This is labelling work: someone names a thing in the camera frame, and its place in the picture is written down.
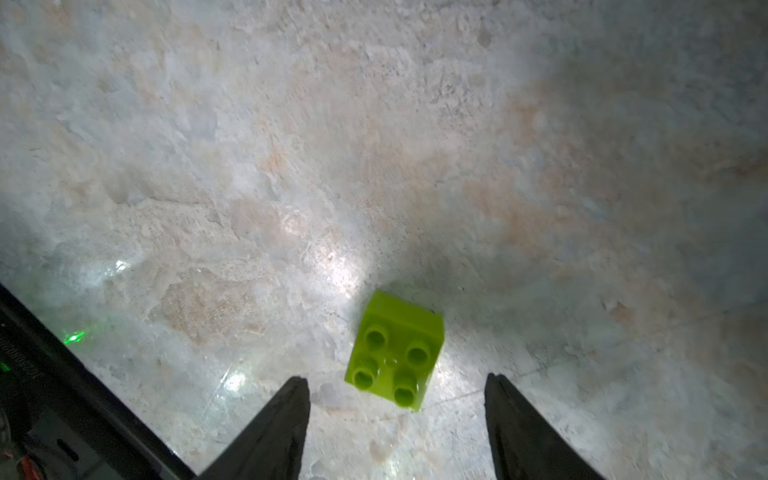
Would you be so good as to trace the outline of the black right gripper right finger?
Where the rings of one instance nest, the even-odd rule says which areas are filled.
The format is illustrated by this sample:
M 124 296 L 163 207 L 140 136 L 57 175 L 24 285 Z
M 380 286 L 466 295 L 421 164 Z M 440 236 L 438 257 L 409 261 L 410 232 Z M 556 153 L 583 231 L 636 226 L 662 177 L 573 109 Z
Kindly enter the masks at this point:
M 600 479 L 526 397 L 503 375 L 490 373 L 485 416 L 498 479 Z

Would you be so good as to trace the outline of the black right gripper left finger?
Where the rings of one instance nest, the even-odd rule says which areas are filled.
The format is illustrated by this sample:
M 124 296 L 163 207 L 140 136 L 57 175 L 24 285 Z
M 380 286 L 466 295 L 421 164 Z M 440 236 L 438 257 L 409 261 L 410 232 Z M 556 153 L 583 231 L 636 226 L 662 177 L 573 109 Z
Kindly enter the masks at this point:
M 310 418 L 308 381 L 289 378 L 201 479 L 297 479 Z

